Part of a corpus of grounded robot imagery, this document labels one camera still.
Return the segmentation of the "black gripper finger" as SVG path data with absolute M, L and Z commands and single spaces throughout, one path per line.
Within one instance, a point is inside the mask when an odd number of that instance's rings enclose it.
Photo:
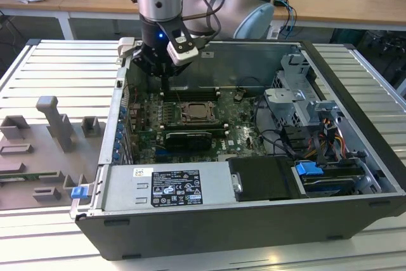
M 169 91 L 169 78 L 180 75 L 187 67 L 188 64 L 186 63 L 181 66 L 171 64 L 165 68 L 165 91 Z
M 166 90 L 166 62 L 157 49 L 141 45 L 134 51 L 132 61 L 147 77 L 158 77 L 160 89 Z

